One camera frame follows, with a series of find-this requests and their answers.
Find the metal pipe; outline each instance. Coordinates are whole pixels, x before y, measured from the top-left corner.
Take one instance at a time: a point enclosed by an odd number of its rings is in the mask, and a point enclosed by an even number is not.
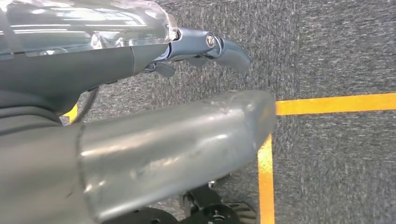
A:
[[[275,123],[263,91],[88,124],[79,156],[85,194],[105,221],[251,162]]]
[[[102,223],[246,165],[274,123],[264,91],[67,127],[0,119],[13,130],[0,134],[0,223]]]

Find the robotic hand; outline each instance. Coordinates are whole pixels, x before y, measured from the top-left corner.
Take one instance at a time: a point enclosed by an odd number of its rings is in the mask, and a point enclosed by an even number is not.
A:
[[[201,67],[208,59],[238,72],[247,71],[251,64],[250,57],[241,46],[211,32],[179,28],[177,38],[169,43],[166,52],[150,63],[143,72],[157,71],[165,77],[171,77],[175,74],[175,69],[163,62],[185,60],[191,65]]]
[[[177,28],[151,1],[0,1],[0,223],[120,224],[141,214],[146,224],[156,219],[143,206],[207,187],[254,160],[276,120],[265,91],[62,126],[59,116],[81,93],[141,72],[169,77],[174,69],[165,63],[180,60],[250,65],[238,45]],[[183,195],[195,218],[181,222],[238,223],[212,193]],[[236,209],[247,215],[244,205]]]

